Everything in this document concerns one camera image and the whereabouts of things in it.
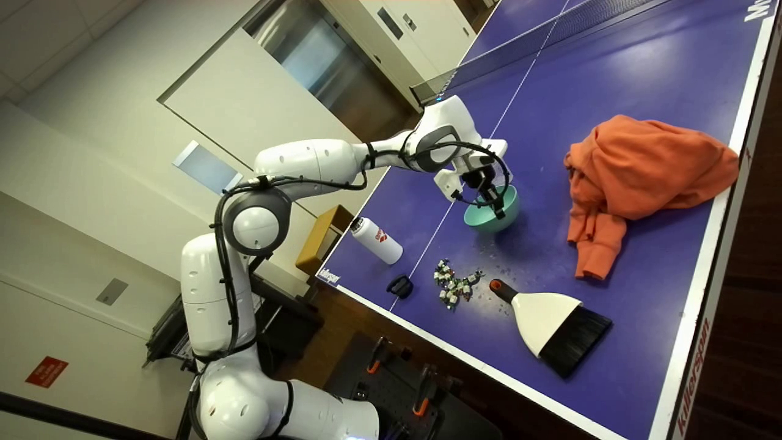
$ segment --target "brush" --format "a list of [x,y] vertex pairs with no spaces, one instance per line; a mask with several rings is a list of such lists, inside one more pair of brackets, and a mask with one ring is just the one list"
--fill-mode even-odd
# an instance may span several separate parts
[[488,290],[511,303],[527,351],[565,379],[612,329],[608,318],[565,293],[521,293],[500,279],[491,279]]

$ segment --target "ceiling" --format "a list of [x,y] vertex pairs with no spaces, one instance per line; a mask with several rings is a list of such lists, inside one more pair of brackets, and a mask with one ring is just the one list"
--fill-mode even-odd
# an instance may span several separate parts
[[0,100],[19,104],[141,0],[0,0]]

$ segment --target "black brush handle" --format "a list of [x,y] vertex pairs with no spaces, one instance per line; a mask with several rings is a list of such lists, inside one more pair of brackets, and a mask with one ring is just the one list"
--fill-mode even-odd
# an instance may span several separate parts
[[514,301],[514,296],[519,293],[515,290],[511,290],[505,282],[500,279],[491,279],[488,282],[488,292],[493,292],[498,299],[504,299],[505,303]]

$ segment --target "cabinet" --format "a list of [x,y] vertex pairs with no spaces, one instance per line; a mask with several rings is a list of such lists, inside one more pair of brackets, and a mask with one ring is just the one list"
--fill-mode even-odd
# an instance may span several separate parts
[[456,70],[476,39],[451,0],[323,0],[340,28],[417,109],[411,89]]

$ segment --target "blue table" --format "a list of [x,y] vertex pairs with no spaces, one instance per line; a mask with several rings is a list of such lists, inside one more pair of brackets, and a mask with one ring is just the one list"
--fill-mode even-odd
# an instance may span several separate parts
[[[469,59],[574,6],[504,0]],[[432,176],[393,169],[362,215],[403,246],[403,259],[387,268],[343,238],[326,262],[338,290],[591,435],[685,435],[774,43],[774,6],[764,21],[745,21],[748,9],[751,0],[668,0],[450,92],[484,137],[508,139],[521,221],[495,238],[476,235],[462,224],[464,207],[450,207]],[[634,224],[612,279],[590,285],[574,279],[565,242],[561,160],[619,112],[709,132],[740,152],[743,175],[714,204]],[[432,282],[439,259],[464,277],[484,273],[484,282],[498,277],[521,292],[577,296],[613,329],[571,379],[559,379],[526,351],[511,308],[486,285],[448,312]],[[416,285],[406,301],[387,293],[401,275]]]

